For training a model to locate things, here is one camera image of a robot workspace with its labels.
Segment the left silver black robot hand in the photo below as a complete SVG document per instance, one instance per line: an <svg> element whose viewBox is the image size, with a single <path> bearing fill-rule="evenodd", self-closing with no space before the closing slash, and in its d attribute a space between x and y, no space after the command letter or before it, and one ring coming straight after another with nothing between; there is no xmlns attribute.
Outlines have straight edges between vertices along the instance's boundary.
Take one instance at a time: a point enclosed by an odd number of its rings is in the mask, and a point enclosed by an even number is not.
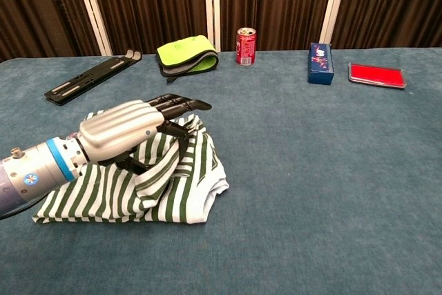
<svg viewBox="0 0 442 295"><path fill-rule="evenodd" d="M206 102L174 94L161 95L146 102L133 100L84 120L76 138L88 161L102 166L116 164L141 175L149 167L130 156L139 144L156 133L176 137L179 159L182 159L189 144L190 130L173 119L188 111L209 109L211 105Z"/></svg>

